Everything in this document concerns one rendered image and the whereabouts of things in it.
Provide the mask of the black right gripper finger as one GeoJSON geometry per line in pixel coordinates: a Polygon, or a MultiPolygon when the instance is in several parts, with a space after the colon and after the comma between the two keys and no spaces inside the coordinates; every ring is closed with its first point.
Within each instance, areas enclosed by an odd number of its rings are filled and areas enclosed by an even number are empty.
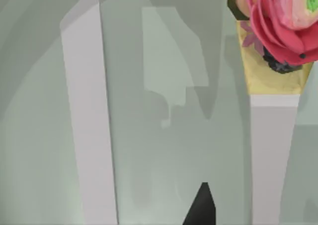
{"type": "Polygon", "coordinates": [[[208,182],[202,182],[182,225],[216,225],[216,206],[208,182]]]}

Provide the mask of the pink flower in yellow pot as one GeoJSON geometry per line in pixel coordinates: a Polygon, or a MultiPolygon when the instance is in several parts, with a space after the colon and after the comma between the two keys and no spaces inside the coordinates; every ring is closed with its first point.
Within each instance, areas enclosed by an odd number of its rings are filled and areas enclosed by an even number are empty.
{"type": "Polygon", "coordinates": [[[300,94],[318,62],[318,0],[227,0],[249,94],[300,94]]]}

